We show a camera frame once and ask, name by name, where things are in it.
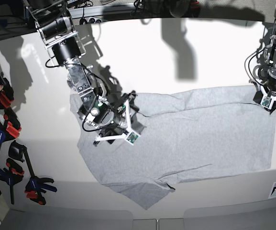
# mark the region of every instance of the fabric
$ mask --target fabric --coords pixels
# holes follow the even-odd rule
[[[192,90],[173,95],[139,93],[137,120],[145,126],[135,145],[93,141],[81,130],[77,144],[98,182],[145,209],[173,184],[235,176],[271,166],[276,111],[253,102],[254,86]],[[71,96],[75,114],[82,104]]]

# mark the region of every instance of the white table surface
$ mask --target white table surface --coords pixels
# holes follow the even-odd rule
[[[87,27],[80,26],[78,31],[88,51],[82,58],[85,65],[93,64],[95,71],[100,65],[110,66],[107,69],[118,79],[123,92],[176,93],[249,85],[244,61],[259,47],[265,28],[262,23],[244,21],[152,19],[148,25],[128,20],[94,24],[92,29],[102,57],[95,55]],[[14,87],[14,110],[22,125],[17,141],[28,147],[35,173],[54,178],[58,188],[56,194],[44,195],[47,206],[128,210],[135,219],[151,219],[181,218],[188,208],[267,199],[273,184],[267,178],[276,180],[276,134],[272,171],[175,185],[175,193],[147,211],[100,185],[77,148],[80,127],[70,112],[69,96],[73,92],[66,83],[67,71],[46,68],[47,59],[37,33],[0,42],[0,69]],[[9,145],[10,142],[2,146],[0,167],[5,166]],[[15,186],[14,209],[39,208],[23,193],[28,178],[26,172],[26,181]],[[252,188],[256,180],[260,184]],[[8,187],[2,182],[0,186],[9,202]],[[243,195],[242,188],[251,193]]]

